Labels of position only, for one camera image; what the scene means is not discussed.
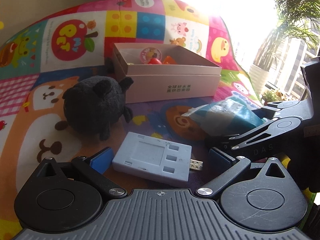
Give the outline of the blue wet wipes pack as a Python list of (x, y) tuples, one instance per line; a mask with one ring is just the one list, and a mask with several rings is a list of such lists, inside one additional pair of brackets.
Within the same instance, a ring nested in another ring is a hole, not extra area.
[(191, 108), (182, 116), (191, 118), (211, 137), (243, 134), (264, 124), (241, 100), (233, 98)]

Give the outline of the grey white usb device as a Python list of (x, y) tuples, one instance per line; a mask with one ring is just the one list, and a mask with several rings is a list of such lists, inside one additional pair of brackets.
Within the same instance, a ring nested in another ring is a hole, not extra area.
[(190, 170), (203, 168), (203, 162), (191, 158), (191, 150), (190, 145), (129, 132), (112, 165), (118, 172), (182, 188)]

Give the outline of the black plush bear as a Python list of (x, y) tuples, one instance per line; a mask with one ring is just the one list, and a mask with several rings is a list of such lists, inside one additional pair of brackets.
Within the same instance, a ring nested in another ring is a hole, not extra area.
[(121, 116), (127, 123), (133, 118), (132, 109), (125, 103), (126, 91), (132, 84), (130, 77), (118, 82), (108, 76), (92, 76), (67, 89), (62, 98), (69, 126), (80, 134), (107, 140), (111, 126)]

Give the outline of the orange plastic scoop toy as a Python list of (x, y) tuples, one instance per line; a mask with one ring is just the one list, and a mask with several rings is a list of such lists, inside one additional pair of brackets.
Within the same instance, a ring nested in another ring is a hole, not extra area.
[(176, 65), (177, 62), (171, 57), (171, 56), (166, 56), (163, 60), (163, 64), (174, 64)]

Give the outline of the red hooded doll figure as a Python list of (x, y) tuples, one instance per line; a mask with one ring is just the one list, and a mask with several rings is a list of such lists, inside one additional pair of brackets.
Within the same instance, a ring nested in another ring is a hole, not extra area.
[(162, 64), (161, 60), (159, 60), (158, 58), (156, 57), (152, 57), (150, 59), (150, 61), (148, 62), (148, 64)]

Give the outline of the potted palm plant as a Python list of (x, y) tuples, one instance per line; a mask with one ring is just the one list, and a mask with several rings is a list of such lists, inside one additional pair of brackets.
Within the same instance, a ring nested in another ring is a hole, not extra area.
[(292, 41), (302, 41), (310, 48), (319, 44), (319, 0), (273, 0), (277, 24), (260, 46), (249, 75), (252, 86), (260, 95), (267, 83), (270, 70), (289, 58), (287, 51)]

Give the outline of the pink cardboard box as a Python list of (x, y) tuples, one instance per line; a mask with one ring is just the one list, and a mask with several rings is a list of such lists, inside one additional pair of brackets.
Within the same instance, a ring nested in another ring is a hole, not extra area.
[[(162, 53), (162, 64), (140, 60), (144, 48), (155, 47)], [(171, 56), (177, 64), (163, 64)], [(214, 96), (221, 67), (182, 46), (160, 43), (116, 43), (112, 61), (117, 80), (125, 77), (134, 83), (126, 93), (126, 103)]]

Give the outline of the colourful cartoon play mat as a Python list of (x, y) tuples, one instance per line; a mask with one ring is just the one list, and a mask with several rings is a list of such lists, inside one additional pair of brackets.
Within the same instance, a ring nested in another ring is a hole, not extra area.
[[(139, 103), (125, 96), (133, 118), (121, 116), (107, 140), (76, 132), (62, 96), (92, 76), (117, 80), (116, 43), (173, 44), (208, 59), (222, 69), (214, 96)], [(1, 46), (1, 239), (310, 239), (312, 201), (283, 153), (250, 159), (244, 177), (218, 199), (195, 196), (218, 174), (204, 144), (211, 136), (182, 115), (228, 98), (256, 115), (263, 107), (223, 20), (179, 0), (92, 2), (20, 31)], [(129, 132), (190, 145), (202, 170), (190, 170), (180, 188), (118, 172), (111, 163), (104, 176), (127, 196), (103, 198), (71, 161), (106, 147), (114, 158)]]

